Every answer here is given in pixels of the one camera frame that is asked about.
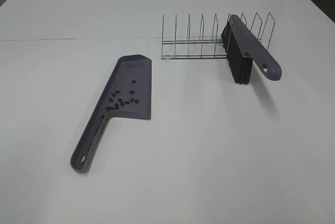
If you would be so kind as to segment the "grey plastic dustpan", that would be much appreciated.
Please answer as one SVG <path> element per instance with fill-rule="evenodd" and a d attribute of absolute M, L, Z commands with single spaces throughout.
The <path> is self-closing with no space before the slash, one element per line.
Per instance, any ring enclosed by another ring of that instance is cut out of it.
<path fill-rule="evenodd" d="M 72 153 L 72 169 L 78 173 L 89 171 L 110 119 L 150 120 L 151 95 L 151 59 L 140 54 L 119 58 Z"/>

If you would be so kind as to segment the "pile of coffee beans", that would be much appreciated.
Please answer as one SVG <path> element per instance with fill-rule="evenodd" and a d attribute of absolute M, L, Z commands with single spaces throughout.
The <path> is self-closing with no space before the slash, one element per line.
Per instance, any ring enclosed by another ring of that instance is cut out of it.
<path fill-rule="evenodd" d="M 135 78 L 124 79 L 121 85 L 108 81 L 86 125 L 82 139 L 90 149 L 100 139 L 108 121 L 114 117 L 142 119 L 143 105 Z"/>

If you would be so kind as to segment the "grey hand brush black bristles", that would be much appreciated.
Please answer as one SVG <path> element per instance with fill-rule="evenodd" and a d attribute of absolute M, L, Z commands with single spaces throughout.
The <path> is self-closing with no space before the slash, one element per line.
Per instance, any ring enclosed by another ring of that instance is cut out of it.
<path fill-rule="evenodd" d="M 221 39 L 235 83 L 249 84 L 254 63 L 267 79 L 271 81 L 281 79 L 281 66 L 239 16 L 235 14 L 229 16 Z"/>

